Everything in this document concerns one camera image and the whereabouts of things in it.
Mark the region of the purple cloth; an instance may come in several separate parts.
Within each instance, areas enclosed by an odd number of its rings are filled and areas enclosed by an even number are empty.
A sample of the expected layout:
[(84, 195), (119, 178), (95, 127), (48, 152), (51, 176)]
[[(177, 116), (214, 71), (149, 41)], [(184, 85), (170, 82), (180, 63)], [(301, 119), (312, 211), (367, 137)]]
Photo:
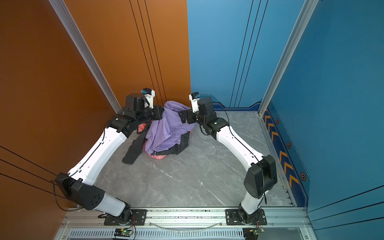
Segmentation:
[(181, 135), (192, 131), (195, 124), (183, 124), (179, 112), (190, 108), (175, 102), (168, 101), (164, 105), (163, 118), (159, 121), (152, 121), (147, 138), (147, 152), (166, 151), (175, 144), (180, 144)]

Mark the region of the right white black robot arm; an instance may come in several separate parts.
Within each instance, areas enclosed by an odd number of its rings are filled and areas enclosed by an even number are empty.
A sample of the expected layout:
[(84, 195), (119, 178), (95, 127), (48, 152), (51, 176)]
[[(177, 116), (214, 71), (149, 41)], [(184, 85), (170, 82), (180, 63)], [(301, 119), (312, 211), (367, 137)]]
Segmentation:
[(246, 170), (246, 195), (235, 216), (227, 214), (227, 224), (267, 225), (261, 203), (267, 201), (266, 194), (278, 182), (276, 160), (271, 155), (259, 153), (236, 134), (229, 119), (217, 116), (214, 103), (210, 99), (201, 99), (197, 92), (190, 94), (189, 99), (192, 108), (180, 112), (182, 123), (197, 123), (205, 136), (211, 136), (227, 147)]

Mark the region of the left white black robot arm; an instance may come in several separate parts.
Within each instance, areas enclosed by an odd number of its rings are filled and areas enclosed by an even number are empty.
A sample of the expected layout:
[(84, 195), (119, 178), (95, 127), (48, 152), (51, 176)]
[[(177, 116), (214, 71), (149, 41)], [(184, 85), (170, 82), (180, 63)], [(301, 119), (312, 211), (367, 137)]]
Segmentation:
[(86, 210), (96, 210), (122, 223), (132, 218), (131, 206), (96, 187), (101, 170), (117, 148), (140, 125), (161, 120), (163, 107), (154, 105), (155, 91), (143, 89), (126, 97), (126, 104), (106, 123), (102, 135), (68, 173), (59, 173), (55, 183), (64, 196)]

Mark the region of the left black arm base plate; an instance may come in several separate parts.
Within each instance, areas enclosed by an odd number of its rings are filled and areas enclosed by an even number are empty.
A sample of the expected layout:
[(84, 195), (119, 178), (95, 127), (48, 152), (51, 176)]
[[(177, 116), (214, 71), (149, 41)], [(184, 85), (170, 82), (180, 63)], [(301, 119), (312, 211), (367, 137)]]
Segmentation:
[(144, 226), (147, 212), (145, 209), (130, 209), (118, 217), (107, 214), (104, 226)]

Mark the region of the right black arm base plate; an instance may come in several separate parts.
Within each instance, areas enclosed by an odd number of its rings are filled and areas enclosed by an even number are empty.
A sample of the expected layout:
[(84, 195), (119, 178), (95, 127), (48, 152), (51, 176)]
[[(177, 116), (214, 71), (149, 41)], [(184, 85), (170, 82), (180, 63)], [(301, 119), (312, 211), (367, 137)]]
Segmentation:
[(252, 225), (266, 226), (267, 217), (263, 209), (257, 209), (253, 214), (247, 214), (243, 209), (226, 209), (226, 223), (229, 226)]

